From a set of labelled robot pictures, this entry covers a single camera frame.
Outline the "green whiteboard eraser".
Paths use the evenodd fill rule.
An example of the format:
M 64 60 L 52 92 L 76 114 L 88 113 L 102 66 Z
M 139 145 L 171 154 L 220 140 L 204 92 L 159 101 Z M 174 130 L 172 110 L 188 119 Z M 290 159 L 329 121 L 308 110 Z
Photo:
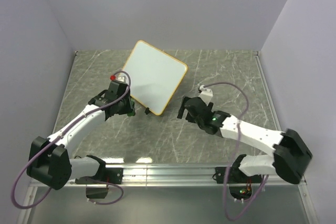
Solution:
M 127 113 L 127 116 L 135 116 L 135 103 L 133 100 L 130 101 L 129 111 Z

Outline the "black wire whiteboard stand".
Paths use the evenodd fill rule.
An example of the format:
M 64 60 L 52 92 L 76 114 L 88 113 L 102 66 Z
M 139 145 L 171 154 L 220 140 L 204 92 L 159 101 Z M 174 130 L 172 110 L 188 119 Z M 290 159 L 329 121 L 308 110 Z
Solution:
M 146 115 L 148 115 L 148 114 L 150 114 L 150 113 L 151 113 L 151 111 L 150 111 L 150 109 L 149 109 L 149 108 L 146 108 L 146 109 L 144 110 L 144 113 L 145 113 Z

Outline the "orange framed whiteboard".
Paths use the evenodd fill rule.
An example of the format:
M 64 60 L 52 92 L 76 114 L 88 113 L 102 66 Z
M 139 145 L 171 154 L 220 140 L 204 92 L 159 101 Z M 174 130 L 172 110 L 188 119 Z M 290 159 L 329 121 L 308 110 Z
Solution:
M 161 115 L 188 71 L 184 62 L 143 40 L 136 42 L 123 68 L 131 96 L 154 115 Z

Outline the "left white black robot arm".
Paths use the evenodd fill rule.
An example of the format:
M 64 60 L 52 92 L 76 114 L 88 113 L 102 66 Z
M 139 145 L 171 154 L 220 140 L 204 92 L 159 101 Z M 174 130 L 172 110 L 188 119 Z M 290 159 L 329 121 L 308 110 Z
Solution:
M 72 179 L 88 177 L 94 183 L 106 178 L 106 163 L 87 155 L 71 158 L 81 141 L 97 126 L 114 115 L 135 114 L 134 102 L 127 83 L 112 80 L 108 89 L 93 97 L 84 110 L 61 130 L 47 138 L 33 140 L 27 175 L 44 185 L 59 190 Z

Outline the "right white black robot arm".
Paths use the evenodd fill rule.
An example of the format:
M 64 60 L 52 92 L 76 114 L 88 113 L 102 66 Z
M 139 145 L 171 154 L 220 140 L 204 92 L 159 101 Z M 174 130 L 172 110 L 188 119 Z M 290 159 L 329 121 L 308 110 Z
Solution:
M 299 184 L 312 160 L 312 153 L 300 135 L 292 130 L 265 129 L 238 119 L 223 111 L 213 111 L 213 103 L 200 97 L 184 97 L 177 117 L 195 123 L 209 135 L 236 140 L 250 145 L 263 155 L 240 154 L 229 171 L 230 183 L 261 181 L 263 175 L 277 175 L 290 184 Z

